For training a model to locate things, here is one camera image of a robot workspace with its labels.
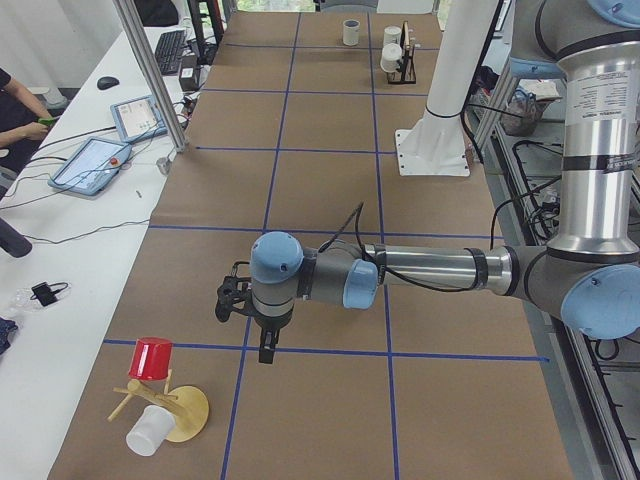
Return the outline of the person forearm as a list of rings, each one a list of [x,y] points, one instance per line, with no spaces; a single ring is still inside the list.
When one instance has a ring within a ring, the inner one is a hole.
[[[1,70],[1,147],[20,141],[42,141],[49,127],[40,119],[52,119],[51,114],[21,82]]]

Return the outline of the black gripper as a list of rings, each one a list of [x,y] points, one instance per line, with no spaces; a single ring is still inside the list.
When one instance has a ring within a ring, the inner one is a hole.
[[[275,349],[272,346],[278,343],[282,322],[278,319],[258,319],[256,323],[260,327],[258,361],[261,364],[272,364],[275,356]]]

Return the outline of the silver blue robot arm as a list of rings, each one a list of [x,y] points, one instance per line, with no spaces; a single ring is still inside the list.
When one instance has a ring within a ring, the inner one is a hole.
[[[639,5],[522,1],[512,64],[527,78],[567,80],[560,226],[543,247],[446,250],[336,240],[305,249],[284,232],[253,245],[247,307],[272,361],[296,299],[370,307],[380,285],[446,293],[489,289],[536,305],[597,339],[639,326],[639,249],[627,235],[639,159]]]

